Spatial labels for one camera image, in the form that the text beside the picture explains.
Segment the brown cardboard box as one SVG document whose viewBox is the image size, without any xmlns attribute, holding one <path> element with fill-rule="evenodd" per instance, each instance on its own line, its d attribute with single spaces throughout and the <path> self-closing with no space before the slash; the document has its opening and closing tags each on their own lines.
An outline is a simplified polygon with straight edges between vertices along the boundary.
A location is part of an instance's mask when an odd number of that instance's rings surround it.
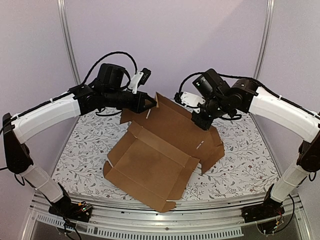
<svg viewBox="0 0 320 240">
<path fill-rule="evenodd" d="M 197 167 L 210 170 L 225 154 L 215 127 L 196 126 L 189 111 L 157 93 L 143 113 L 125 110 L 126 133 L 107 154 L 103 176 L 120 190 L 165 213 L 176 206 Z"/>
</svg>

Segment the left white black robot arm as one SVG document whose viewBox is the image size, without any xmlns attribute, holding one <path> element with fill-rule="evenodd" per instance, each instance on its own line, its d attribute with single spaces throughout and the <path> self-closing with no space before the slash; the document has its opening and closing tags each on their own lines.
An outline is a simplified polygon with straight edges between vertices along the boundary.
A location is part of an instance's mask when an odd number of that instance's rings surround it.
<svg viewBox="0 0 320 240">
<path fill-rule="evenodd" d="M 157 102 L 138 88 L 151 76 L 144 68 L 122 86 L 127 70 L 119 65 L 103 63 L 97 77 L 89 84 L 80 84 L 65 93 L 14 116 L 2 118 L 3 145 L 7 169 L 27 180 L 46 196 L 63 216 L 74 213 L 74 205 L 64 189 L 41 167 L 34 164 L 26 142 L 38 133 L 65 120 L 84 116 L 95 110 L 128 109 L 140 114 L 156 106 Z"/>
</svg>

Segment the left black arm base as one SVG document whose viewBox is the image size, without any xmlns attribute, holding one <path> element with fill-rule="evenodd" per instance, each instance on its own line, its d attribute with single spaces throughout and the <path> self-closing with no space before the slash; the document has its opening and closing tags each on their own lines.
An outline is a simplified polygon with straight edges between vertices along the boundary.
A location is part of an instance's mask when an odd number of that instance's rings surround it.
<svg viewBox="0 0 320 240">
<path fill-rule="evenodd" d="M 60 183 L 58 185 L 62 189 L 62 198 L 55 203 L 50 202 L 48 212 L 69 220 L 88 223 L 92 215 L 93 205 L 86 201 L 73 203 L 63 186 Z"/>
</svg>

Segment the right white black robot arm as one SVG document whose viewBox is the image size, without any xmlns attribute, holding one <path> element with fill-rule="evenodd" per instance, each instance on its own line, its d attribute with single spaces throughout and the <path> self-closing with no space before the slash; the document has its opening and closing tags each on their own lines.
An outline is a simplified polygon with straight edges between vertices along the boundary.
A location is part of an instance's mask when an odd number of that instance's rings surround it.
<svg viewBox="0 0 320 240">
<path fill-rule="evenodd" d="M 310 174 L 320 169 L 320 116 L 314 111 L 274 93 L 260 81 L 251 77 L 236 77 L 233 86 L 214 69 L 197 74 L 192 82 L 204 100 L 198 102 L 192 121 L 208 130 L 213 120 L 237 112 L 266 118 L 301 137 L 298 158 L 268 190 L 258 213 L 262 218 L 274 214 L 285 198 Z"/>
</svg>

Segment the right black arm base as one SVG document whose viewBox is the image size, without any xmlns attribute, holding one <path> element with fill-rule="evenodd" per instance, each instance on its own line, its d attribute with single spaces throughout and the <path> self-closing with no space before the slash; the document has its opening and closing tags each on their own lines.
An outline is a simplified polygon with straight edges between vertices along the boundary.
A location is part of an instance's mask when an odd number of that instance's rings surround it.
<svg viewBox="0 0 320 240">
<path fill-rule="evenodd" d="M 271 198 L 265 199 L 263 203 L 241 208 L 241 216 L 245 223 L 273 218 L 284 213 L 283 203 L 274 201 Z"/>
</svg>

